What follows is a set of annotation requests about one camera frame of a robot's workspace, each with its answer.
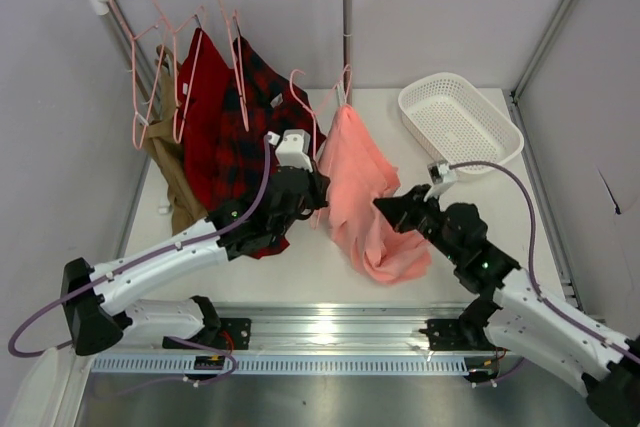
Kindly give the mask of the pink skirt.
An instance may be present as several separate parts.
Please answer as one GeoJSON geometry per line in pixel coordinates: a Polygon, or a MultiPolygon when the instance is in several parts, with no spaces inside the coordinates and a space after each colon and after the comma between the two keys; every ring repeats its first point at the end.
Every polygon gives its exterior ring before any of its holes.
{"type": "Polygon", "coordinates": [[[319,170],[330,179],[321,216],[354,270],[386,285],[423,277],[431,265],[429,244],[418,233],[394,231],[375,207],[375,199],[396,193],[400,179],[353,107],[343,105],[334,115],[319,170]]]}

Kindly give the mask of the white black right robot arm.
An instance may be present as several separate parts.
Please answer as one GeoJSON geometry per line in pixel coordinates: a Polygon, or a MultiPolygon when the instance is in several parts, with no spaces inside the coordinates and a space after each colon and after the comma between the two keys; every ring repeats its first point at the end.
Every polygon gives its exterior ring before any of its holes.
{"type": "Polygon", "coordinates": [[[535,288],[528,271],[492,244],[488,226],[469,203],[442,209],[418,185],[375,207],[394,231],[416,232],[454,266],[475,299],[451,322],[428,322],[430,339],[456,333],[473,350],[504,348],[543,368],[581,394],[609,426],[639,423],[639,341],[630,339],[535,288]]]}

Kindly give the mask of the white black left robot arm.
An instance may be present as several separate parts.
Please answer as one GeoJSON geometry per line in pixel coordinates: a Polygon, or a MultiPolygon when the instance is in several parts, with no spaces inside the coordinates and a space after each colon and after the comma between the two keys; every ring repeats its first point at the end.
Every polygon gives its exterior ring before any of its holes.
{"type": "Polygon", "coordinates": [[[124,339],[158,340],[164,347],[214,339],[221,321],[207,298],[172,303],[145,295],[201,268],[276,246],[295,222],[327,206],[329,184],[317,168],[279,167],[258,189],[154,248],[95,265],[84,258],[68,262],[61,300],[75,353],[98,354],[124,339]]]}

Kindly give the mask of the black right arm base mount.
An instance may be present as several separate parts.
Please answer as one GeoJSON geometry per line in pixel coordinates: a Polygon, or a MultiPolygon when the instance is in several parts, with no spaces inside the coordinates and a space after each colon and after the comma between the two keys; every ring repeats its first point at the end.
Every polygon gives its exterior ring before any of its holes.
{"type": "Polygon", "coordinates": [[[495,301],[482,296],[471,302],[456,318],[431,318],[418,333],[432,351],[494,351],[512,349],[522,331],[509,327],[495,301]]]}

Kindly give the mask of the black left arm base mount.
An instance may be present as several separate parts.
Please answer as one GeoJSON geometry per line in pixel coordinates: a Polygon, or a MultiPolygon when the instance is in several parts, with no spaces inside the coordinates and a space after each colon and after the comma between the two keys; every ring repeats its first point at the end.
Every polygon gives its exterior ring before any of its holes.
{"type": "Polygon", "coordinates": [[[194,313],[192,318],[198,320],[191,335],[179,336],[172,334],[165,336],[162,347],[165,349],[192,349],[191,343],[206,347],[232,352],[247,350],[251,338],[252,320],[241,317],[220,317],[212,302],[203,296],[191,297],[186,305],[194,313]]]}

